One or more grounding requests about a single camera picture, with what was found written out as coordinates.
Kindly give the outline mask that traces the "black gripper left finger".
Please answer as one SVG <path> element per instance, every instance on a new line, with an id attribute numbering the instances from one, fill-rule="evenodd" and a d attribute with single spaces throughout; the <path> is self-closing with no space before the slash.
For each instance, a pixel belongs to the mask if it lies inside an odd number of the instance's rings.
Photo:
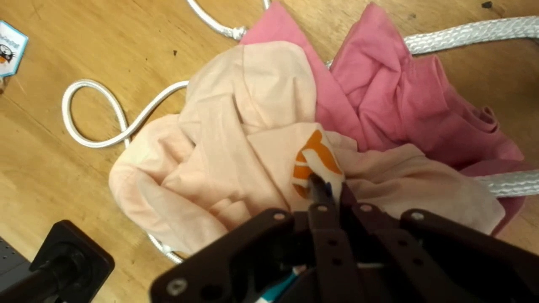
<path id="1" fill-rule="evenodd" d="M 332 192 L 319 176 L 309 179 L 309 189 L 309 226 L 322 303 L 358 303 L 361 293 L 356 290 L 356 263 Z"/>

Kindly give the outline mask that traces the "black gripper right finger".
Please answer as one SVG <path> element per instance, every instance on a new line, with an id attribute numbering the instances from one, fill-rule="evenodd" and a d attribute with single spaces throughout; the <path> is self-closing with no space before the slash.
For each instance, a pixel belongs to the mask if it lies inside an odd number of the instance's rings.
<path id="1" fill-rule="evenodd" d="M 423 243 L 373 204 L 359 202 L 344 186 L 341 219 L 359 255 L 368 303 L 477 303 L 427 253 Z"/>

